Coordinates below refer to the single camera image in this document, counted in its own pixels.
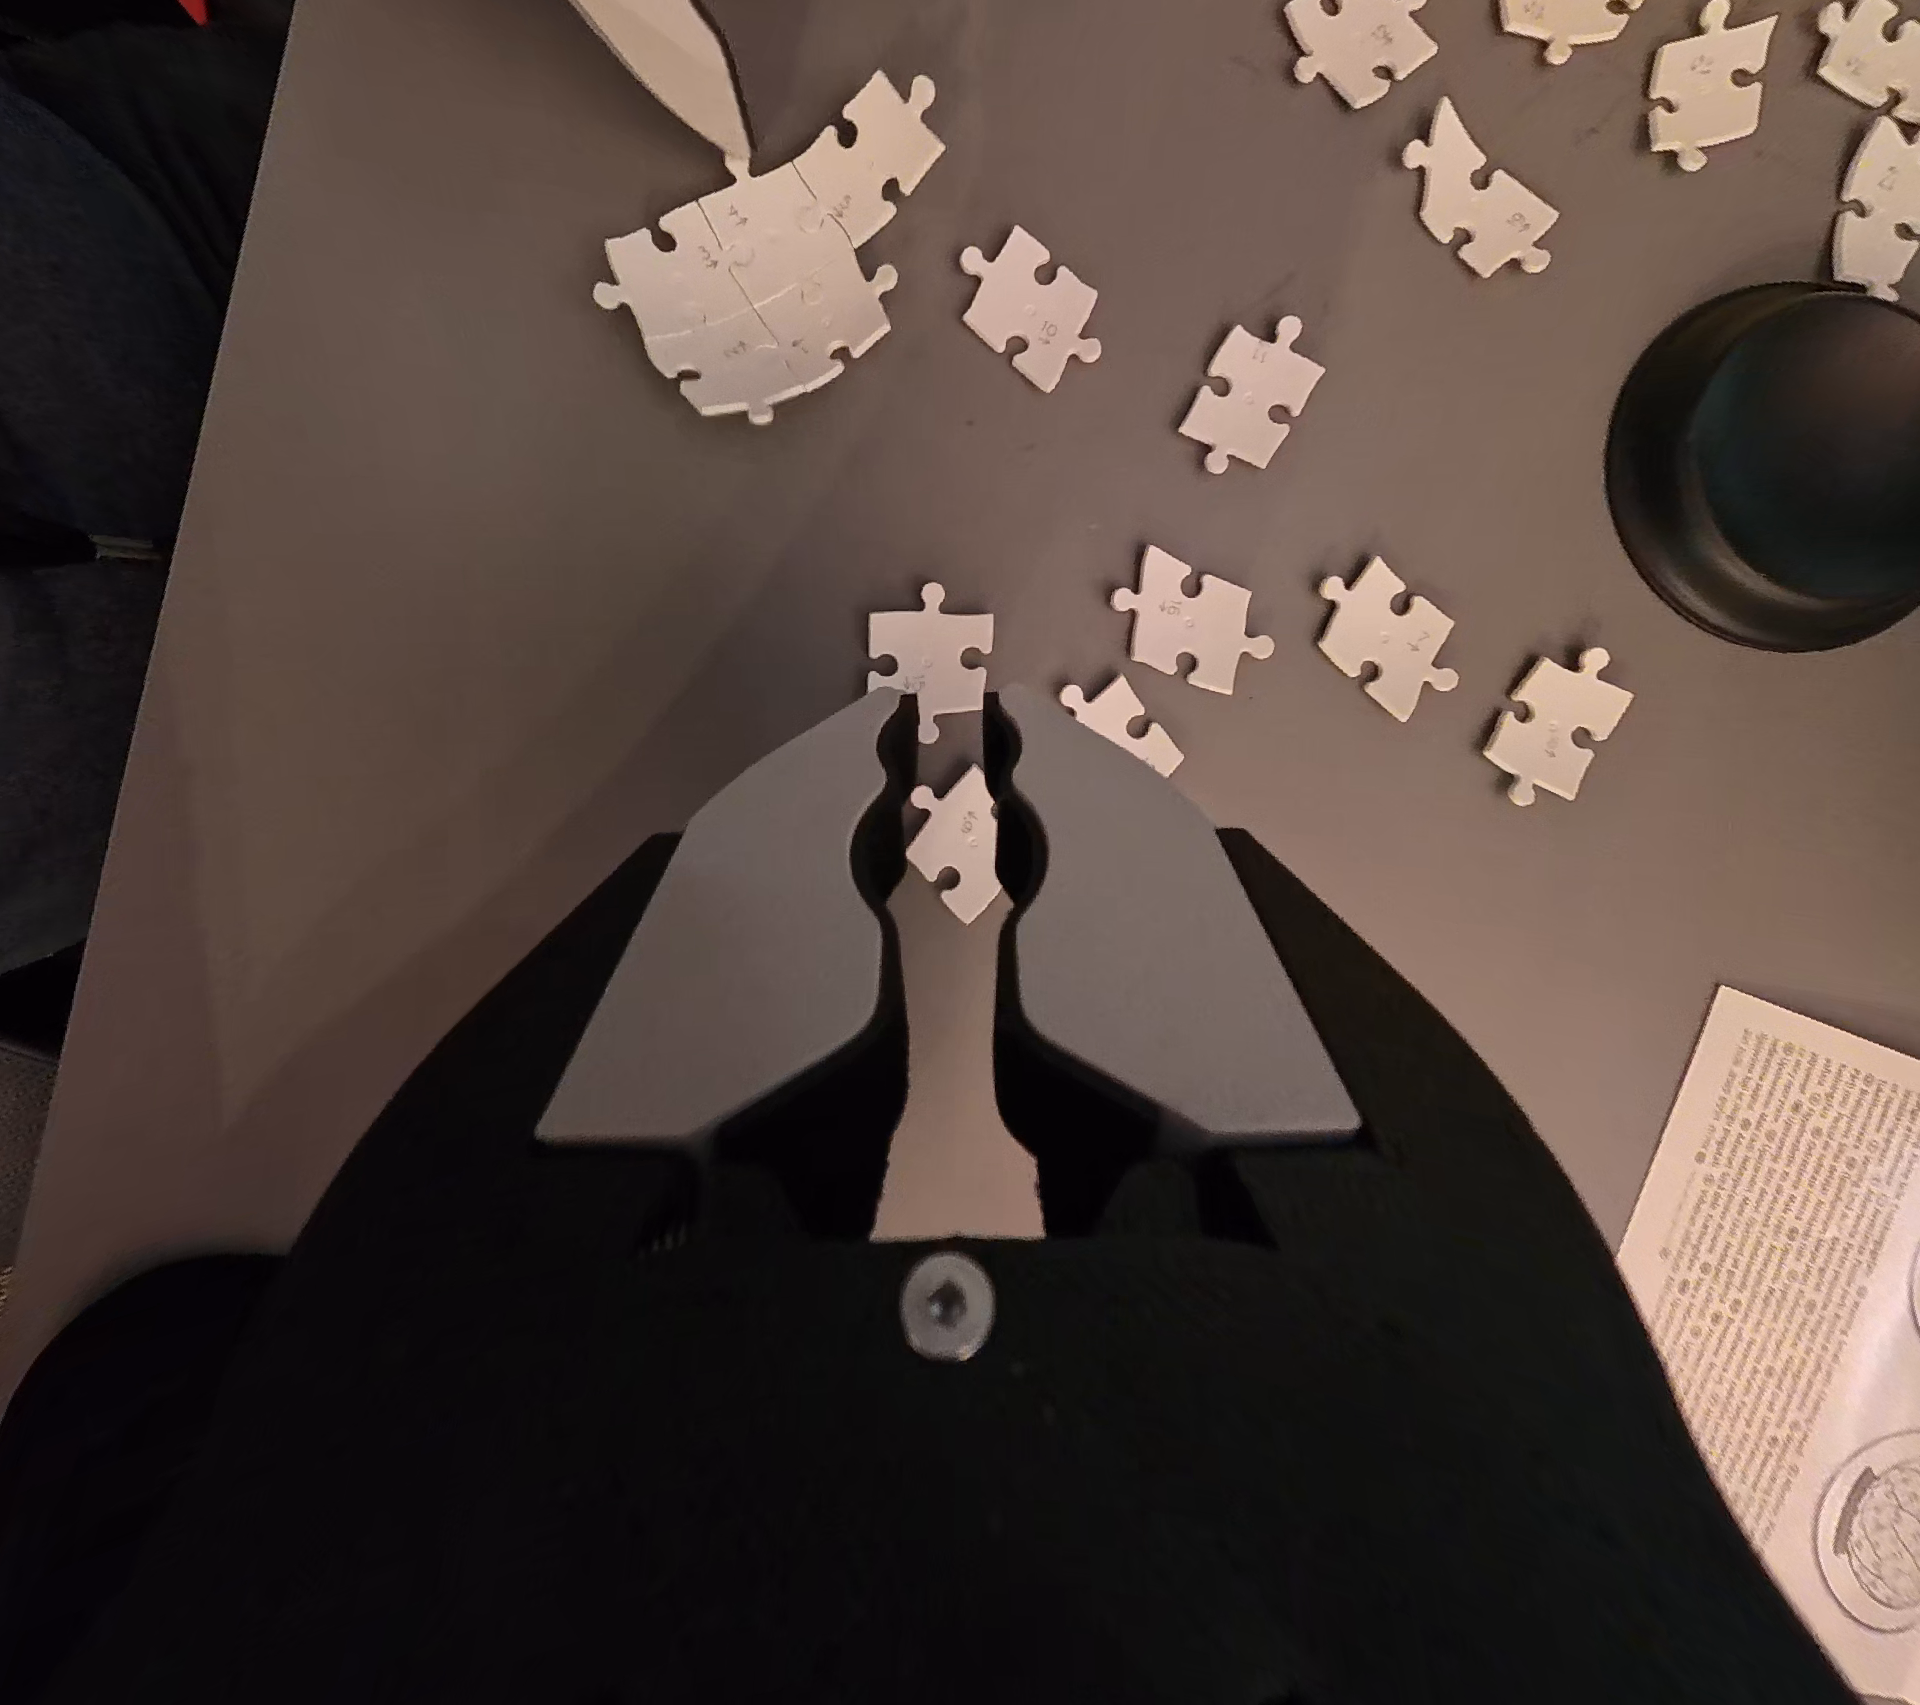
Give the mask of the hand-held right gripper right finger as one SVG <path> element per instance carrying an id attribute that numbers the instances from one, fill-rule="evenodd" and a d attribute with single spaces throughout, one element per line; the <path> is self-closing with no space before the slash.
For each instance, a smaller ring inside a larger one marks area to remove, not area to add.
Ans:
<path id="1" fill-rule="evenodd" d="M 996 695 L 996 1103 L 1044 1236 L 1154 1158 L 1351 1143 L 1360 1114 L 1219 828 L 1041 691 Z"/>

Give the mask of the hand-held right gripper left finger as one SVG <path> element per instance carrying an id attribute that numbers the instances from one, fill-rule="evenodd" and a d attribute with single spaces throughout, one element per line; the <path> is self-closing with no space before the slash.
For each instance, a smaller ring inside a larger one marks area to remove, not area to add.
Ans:
<path id="1" fill-rule="evenodd" d="M 702 805 L 572 1051 L 538 1141 L 767 1174 L 802 1228 L 868 1239 L 909 1092 L 890 897 L 918 702 L 880 689 Z"/>

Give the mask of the single white puzzle piece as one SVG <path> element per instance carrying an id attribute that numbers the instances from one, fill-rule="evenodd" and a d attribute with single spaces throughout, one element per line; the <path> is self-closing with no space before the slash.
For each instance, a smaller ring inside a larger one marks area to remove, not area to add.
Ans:
<path id="1" fill-rule="evenodd" d="M 943 716 L 983 709 L 989 669 L 982 657 L 993 643 L 996 614 L 950 614 L 946 588 L 926 584 L 918 608 L 868 616 L 868 657 L 890 661 L 893 669 L 871 669 L 865 691 L 911 692 L 918 743 L 932 746 L 939 743 Z"/>

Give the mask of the joined white puzzle section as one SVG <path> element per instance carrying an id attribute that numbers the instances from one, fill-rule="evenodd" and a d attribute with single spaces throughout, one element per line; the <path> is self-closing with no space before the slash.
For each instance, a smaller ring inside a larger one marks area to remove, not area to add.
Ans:
<path id="1" fill-rule="evenodd" d="M 934 101 L 931 74 L 899 89 L 878 71 L 844 107 L 849 142 L 830 126 L 764 172 L 729 156 L 729 185 L 604 244 L 592 299 L 634 319 L 650 363 L 698 415 L 770 424 L 890 332 L 899 276 L 865 272 L 860 251 L 946 151 L 926 121 Z"/>

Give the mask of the white puzzle pieces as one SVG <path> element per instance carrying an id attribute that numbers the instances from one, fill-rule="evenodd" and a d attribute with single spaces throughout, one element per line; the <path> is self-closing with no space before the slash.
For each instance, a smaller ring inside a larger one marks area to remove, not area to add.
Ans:
<path id="1" fill-rule="evenodd" d="M 1819 0 L 954 0 L 899 403 L 998 680 L 1164 635 L 1185 792 L 1411 952 L 1915 951 L 1915 637 L 1766 653 L 1620 550 L 1696 302 L 1803 280 Z"/>

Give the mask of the printed instruction sheet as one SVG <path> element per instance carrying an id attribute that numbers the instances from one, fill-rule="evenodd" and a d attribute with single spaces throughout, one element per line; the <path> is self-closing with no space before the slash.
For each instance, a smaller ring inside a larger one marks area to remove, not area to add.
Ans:
<path id="1" fill-rule="evenodd" d="M 1917 1699 L 1917 1064 L 1718 985 L 1618 1264 L 1840 1674 Z"/>

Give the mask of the black round dish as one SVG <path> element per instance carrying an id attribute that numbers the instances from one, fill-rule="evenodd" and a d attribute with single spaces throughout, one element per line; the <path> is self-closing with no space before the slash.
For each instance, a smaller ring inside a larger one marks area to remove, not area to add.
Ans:
<path id="1" fill-rule="evenodd" d="M 1917 608 L 1917 315 L 1813 280 L 1696 305 L 1627 373 L 1605 444 L 1618 541 L 1729 643 L 1816 653 Z"/>

